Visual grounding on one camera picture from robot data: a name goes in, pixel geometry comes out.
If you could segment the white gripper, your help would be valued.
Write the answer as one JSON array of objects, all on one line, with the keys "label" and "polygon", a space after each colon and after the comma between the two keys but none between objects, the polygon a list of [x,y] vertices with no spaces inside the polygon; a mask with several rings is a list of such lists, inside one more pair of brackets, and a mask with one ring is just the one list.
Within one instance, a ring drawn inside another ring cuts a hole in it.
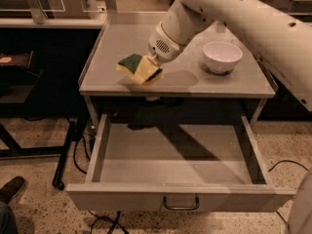
[{"label": "white gripper", "polygon": [[162,69],[155,59],[166,63],[174,60],[180,53],[179,44],[169,38],[161,24],[150,35],[148,48],[151,57],[142,57],[133,76],[134,82],[141,86],[151,86],[162,77]]}]

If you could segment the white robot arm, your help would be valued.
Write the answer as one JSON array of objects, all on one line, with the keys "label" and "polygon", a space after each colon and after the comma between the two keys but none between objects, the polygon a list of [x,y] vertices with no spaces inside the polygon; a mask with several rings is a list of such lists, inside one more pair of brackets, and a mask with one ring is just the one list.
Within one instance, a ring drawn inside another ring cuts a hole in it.
[{"label": "white robot arm", "polygon": [[304,105],[312,107],[312,28],[258,0],[175,0],[149,38],[149,54],[139,60],[134,80],[145,85],[160,76],[213,21],[225,26]]}]

